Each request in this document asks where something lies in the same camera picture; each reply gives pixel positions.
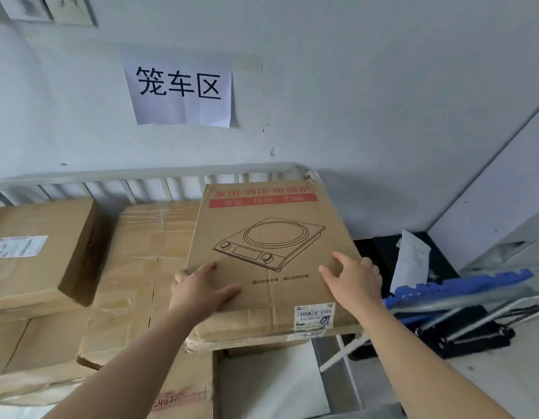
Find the knob drawing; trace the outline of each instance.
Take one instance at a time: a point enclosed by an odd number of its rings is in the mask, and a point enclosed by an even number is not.
[[[270,253],[264,253],[261,255],[261,259],[265,261],[266,263],[269,263],[273,260],[273,256]]]

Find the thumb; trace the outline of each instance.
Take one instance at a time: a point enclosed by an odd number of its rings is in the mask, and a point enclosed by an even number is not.
[[[240,290],[242,289],[242,285],[240,284],[231,284],[227,285],[224,288],[215,290],[215,294],[217,294],[217,297],[219,299],[219,304],[227,301],[228,299],[236,296],[238,293],[240,293]]]
[[[320,265],[318,267],[318,271],[320,272],[320,275],[322,275],[322,278],[327,283],[328,287],[330,287],[331,289],[332,285],[335,284],[335,280],[337,279],[335,275],[331,273],[331,271],[326,266],[323,265]]]

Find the barcode sticker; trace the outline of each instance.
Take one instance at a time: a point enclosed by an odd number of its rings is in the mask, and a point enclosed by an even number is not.
[[[335,303],[308,304],[294,308],[294,331],[334,327]]]
[[[297,340],[311,340],[312,338],[320,338],[324,336],[326,330],[322,329],[319,331],[304,331],[304,332],[295,332],[287,335],[287,341],[297,341]]]
[[[6,237],[0,239],[0,259],[33,257],[37,255],[48,235]]]

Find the person's left hand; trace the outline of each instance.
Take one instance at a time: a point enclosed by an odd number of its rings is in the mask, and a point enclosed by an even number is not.
[[[191,275],[185,270],[176,272],[176,282],[171,287],[170,309],[179,309],[189,314],[198,324],[210,317],[223,302],[236,296],[240,292],[240,284],[227,285],[217,290],[211,288],[208,275],[215,267],[217,263],[211,261]]]

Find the hand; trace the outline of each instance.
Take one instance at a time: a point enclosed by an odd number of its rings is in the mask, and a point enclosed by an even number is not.
[[[198,324],[210,317],[223,302],[236,296],[240,292],[240,284],[227,285],[217,290],[211,288],[208,275],[216,266],[217,263],[211,261],[191,275],[184,270],[176,272],[176,282],[171,286],[169,309],[179,309],[189,314]]]
[[[333,252],[331,255],[343,265],[339,277],[335,277],[325,266],[320,266],[318,270],[339,304],[357,319],[364,315],[367,308],[384,306],[380,295],[382,276],[371,259],[365,257],[359,264],[343,253]]]

